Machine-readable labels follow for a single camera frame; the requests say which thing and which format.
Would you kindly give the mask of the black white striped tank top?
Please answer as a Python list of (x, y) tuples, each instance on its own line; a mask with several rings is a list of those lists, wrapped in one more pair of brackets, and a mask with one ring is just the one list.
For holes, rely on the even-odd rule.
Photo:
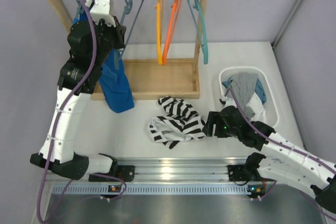
[(206, 122), (189, 102), (165, 96), (157, 103), (166, 115), (155, 116), (149, 122), (148, 130), (154, 143), (161, 143), (171, 150), (181, 142), (199, 141), (205, 137)]

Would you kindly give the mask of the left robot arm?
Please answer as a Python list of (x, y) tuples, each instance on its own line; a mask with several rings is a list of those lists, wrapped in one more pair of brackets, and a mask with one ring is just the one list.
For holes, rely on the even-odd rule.
[(124, 48), (125, 31), (125, 26), (108, 25), (103, 19), (97, 23), (82, 20), (71, 26), (67, 37), (70, 58), (60, 70), (52, 123), (42, 148), (31, 155), (31, 164), (72, 180), (88, 174), (90, 181), (95, 181), (98, 173), (106, 180), (117, 178), (116, 158), (102, 153), (79, 155), (73, 146), (81, 115), (101, 77), (102, 65), (112, 50)]

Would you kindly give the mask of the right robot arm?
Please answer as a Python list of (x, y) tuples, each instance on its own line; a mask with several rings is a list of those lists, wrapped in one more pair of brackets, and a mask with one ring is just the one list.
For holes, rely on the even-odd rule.
[(335, 163), (294, 145), (263, 122), (250, 121), (234, 106), (210, 111), (202, 131), (206, 136), (234, 137), (256, 150), (244, 165), (250, 180), (265, 178), (286, 184), (335, 213)]

